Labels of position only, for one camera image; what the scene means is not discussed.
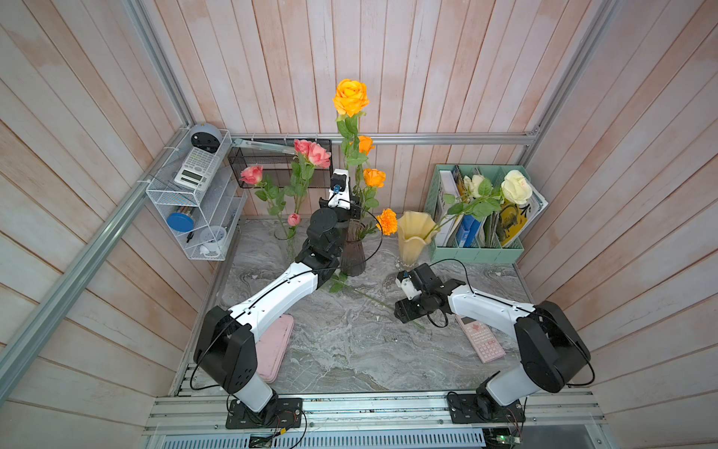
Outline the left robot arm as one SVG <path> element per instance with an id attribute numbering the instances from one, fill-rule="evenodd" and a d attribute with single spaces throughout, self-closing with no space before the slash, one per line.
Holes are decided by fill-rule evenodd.
<path id="1" fill-rule="evenodd" d="M 350 221 L 359 206 L 334 194 L 310 217 L 307 238 L 288 269 L 257 294 L 205 315 L 194 362 L 254 413 L 267 413 L 275 391 L 257 373 L 256 342 L 295 303 L 329 281 L 340 267 Z"/>

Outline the pink pencil case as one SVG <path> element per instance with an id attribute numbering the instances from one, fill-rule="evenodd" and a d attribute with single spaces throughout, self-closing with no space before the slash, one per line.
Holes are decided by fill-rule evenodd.
<path id="1" fill-rule="evenodd" d="M 295 326 L 289 314 L 280 316 L 256 344 L 257 374 L 268 384 L 276 381 Z"/>

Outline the clear glass vase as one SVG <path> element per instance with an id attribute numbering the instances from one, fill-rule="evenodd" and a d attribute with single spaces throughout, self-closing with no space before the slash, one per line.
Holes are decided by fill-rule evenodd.
<path id="1" fill-rule="evenodd" d="M 286 266 L 292 264 L 300 251 L 300 243 L 297 239 L 297 228 L 277 224 L 274 229 L 274 238 L 280 247 L 280 255 Z"/>

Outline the pink calculator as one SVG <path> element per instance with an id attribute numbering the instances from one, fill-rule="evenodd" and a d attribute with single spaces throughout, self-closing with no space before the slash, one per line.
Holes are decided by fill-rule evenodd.
<path id="1" fill-rule="evenodd" d="M 505 357 L 505 350 L 487 325 L 460 315 L 456 316 L 456 322 L 482 363 L 487 364 Z"/>

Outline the round black white device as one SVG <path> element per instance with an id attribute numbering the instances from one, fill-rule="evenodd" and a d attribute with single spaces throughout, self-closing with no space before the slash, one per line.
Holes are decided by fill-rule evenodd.
<path id="1" fill-rule="evenodd" d="M 207 153 L 217 153 L 223 140 L 222 132 L 209 123 L 200 123 L 190 129 L 191 143 L 194 148 Z"/>

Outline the pink rose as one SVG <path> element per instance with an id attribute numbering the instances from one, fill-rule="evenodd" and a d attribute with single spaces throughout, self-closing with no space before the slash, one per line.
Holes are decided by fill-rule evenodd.
<path id="1" fill-rule="evenodd" d="M 290 184 L 286 188 L 286 196 L 291 196 L 291 198 L 295 200 L 293 213 L 297 214 L 299 214 L 301 205 L 308 196 L 309 185 L 314 172 L 316 172 L 318 168 L 330 168 L 331 165 L 331 153 L 317 142 L 312 142 L 309 157 L 310 160 L 306 160 L 295 151 Z"/>
<path id="2" fill-rule="evenodd" d="M 312 149 L 312 142 L 308 140 L 294 140 L 295 151 L 304 159 L 310 160 L 309 154 Z"/>

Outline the green file organizer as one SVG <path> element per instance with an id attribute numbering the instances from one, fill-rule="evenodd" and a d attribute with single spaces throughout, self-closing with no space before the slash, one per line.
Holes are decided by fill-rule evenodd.
<path id="1" fill-rule="evenodd" d="M 475 169 L 487 175 L 492 181 L 500 181 L 501 178 L 512 169 L 519 170 L 525 177 L 529 178 L 523 166 L 508 165 L 437 165 L 433 170 L 431 184 L 427 195 L 424 212 L 434 215 L 441 203 L 441 171 L 451 172 L 453 168 L 460 168 L 463 174 L 472 174 Z M 465 264 L 514 264 L 525 252 L 525 248 L 519 238 L 513 243 L 502 247 L 497 235 L 493 235 L 490 241 L 486 239 L 486 227 L 481 224 L 476 230 L 471 226 L 469 235 L 464 240 L 466 246 L 457 246 L 456 235 L 462 233 L 461 226 L 458 226 L 448 237 L 447 246 L 437 246 L 435 241 L 428 244 L 428 257 L 432 262 L 444 258 L 456 258 Z"/>

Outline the pink tulip flower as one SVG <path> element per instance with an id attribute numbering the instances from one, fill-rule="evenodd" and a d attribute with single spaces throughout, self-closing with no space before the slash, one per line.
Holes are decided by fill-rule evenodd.
<path id="1" fill-rule="evenodd" d="M 290 247 L 293 247 L 295 244 L 295 237 L 297 236 L 297 228 L 301 223 L 301 216 L 297 213 L 292 213 L 288 216 L 287 219 L 287 232 L 286 232 L 286 238 L 287 242 Z"/>

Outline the purple glass vase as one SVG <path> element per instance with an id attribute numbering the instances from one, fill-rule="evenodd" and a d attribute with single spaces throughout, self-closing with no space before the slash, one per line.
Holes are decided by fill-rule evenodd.
<path id="1" fill-rule="evenodd" d="M 360 236 L 365 225 L 358 220 L 351 220 L 344 242 L 340 260 L 340 272 L 348 277 L 361 275 L 366 269 L 365 250 Z"/>

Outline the pink rose flower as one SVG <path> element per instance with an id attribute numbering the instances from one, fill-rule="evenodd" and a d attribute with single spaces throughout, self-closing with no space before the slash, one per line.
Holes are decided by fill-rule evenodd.
<path id="1" fill-rule="evenodd" d="M 294 212 L 295 200 L 286 196 L 286 187 L 278 187 L 266 179 L 262 166 L 250 166 L 241 172 L 241 179 L 254 186 L 256 196 L 265 202 L 269 215 L 278 220 L 278 224 L 287 224 L 288 216 Z"/>

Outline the yellow glass vase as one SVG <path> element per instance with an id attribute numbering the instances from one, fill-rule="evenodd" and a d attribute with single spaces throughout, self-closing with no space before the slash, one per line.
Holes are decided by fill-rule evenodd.
<path id="1" fill-rule="evenodd" d="M 398 219 L 399 263 L 402 269 L 415 266 L 422 251 L 438 233 L 436 223 L 427 213 L 406 211 Z"/>

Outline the white cup on shelf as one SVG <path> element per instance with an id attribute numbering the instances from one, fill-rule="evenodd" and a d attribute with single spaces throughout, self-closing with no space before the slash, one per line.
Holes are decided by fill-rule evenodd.
<path id="1" fill-rule="evenodd" d="M 224 247 L 227 231 L 223 226 L 207 226 L 200 234 L 199 252 L 202 256 L 218 256 Z"/>

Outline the cream white rose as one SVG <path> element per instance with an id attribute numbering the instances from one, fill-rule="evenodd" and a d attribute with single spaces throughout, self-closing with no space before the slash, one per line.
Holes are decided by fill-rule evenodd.
<path id="1" fill-rule="evenodd" d="M 526 206 L 533 196 L 533 187 L 519 170 L 509 171 L 497 186 L 479 174 L 473 176 L 472 182 L 472 194 L 478 201 L 474 212 L 478 216 L 497 213 L 505 202 Z"/>

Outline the yellow magazine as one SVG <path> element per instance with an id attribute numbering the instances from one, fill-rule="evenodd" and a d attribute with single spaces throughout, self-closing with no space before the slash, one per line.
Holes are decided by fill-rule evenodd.
<path id="1" fill-rule="evenodd" d="M 497 237 L 502 248 L 511 245 L 549 206 L 549 201 L 532 184 L 531 186 L 533 196 L 526 206 L 519 207 L 509 202 L 501 206 Z"/>

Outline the blue lid jar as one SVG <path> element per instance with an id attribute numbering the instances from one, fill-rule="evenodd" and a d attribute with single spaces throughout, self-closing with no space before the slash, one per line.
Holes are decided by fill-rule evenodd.
<path id="1" fill-rule="evenodd" d="M 194 229 L 194 207 L 179 206 L 166 217 L 169 228 L 179 233 L 187 233 Z"/>

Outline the large orange rose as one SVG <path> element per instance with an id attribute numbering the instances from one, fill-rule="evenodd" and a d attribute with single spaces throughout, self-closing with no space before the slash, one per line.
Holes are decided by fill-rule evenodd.
<path id="1" fill-rule="evenodd" d="M 378 192 L 384 187 L 386 174 L 376 168 L 365 168 L 357 196 L 360 202 L 360 219 L 368 217 L 368 213 L 380 205 Z"/>

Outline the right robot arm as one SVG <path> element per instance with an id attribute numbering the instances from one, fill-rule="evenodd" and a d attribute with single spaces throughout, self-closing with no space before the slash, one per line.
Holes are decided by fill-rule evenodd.
<path id="1" fill-rule="evenodd" d="M 403 323 L 441 311 L 482 322 L 515 340 L 519 362 L 477 388 L 484 410 L 508 407 L 545 391 L 558 393 L 590 364 L 591 355 L 564 312 L 550 301 L 539 305 L 500 299 L 450 279 L 421 284 L 406 273 L 396 285 L 407 296 L 395 305 Z"/>

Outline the white book in organizer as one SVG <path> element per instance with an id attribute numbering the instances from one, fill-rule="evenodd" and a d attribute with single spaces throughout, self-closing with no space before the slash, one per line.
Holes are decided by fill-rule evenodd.
<path id="1" fill-rule="evenodd" d="M 449 241 L 454 235 L 454 230 L 458 225 L 456 213 L 450 213 L 450 208 L 458 204 L 460 193 L 454 180 L 454 174 L 450 170 L 439 171 L 439 190 L 437 197 L 437 218 L 435 221 L 439 225 L 439 231 L 435 237 L 437 247 L 447 247 Z"/>

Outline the orange marigold flower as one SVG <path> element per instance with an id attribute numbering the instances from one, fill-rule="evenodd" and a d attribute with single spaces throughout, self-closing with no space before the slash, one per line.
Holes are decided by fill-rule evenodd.
<path id="1" fill-rule="evenodd" d="M 370 218 L 364 223 L 364 228 L 359 232 L 359 239 L 381 231 L 385 236 L 394 235 L 398 232 L 398 217 L 391 209 L 385 209 L 377 218 Z"/>

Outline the small orange rose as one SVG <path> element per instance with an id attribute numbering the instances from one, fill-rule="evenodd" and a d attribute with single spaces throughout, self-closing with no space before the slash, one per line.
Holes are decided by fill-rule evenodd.
<path id="1" fill-rule="evenodd" d="M 336 124 L 342 136 L 340 149 L 345 158 L 345 165 L 355 172 L 355 184 L 361 183 L 364 165 L 368 156 L 359 152 L 360 119 L 365 115 L 364 109 L 369 105 L 368 88 L 358 80 L 342 80 L 337 87 L 333 99 L 338 112 Z"/>

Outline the white calculator on shelf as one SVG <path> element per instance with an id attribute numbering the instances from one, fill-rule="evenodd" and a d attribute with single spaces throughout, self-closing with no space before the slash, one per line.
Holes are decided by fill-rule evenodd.
<path id="1" fill-rule="evenodd" d="M 218 153 L 209 153 L 192 147 L 175 175 L 174 183 L 188 189 L 206 191 L 220 164 Z"/>

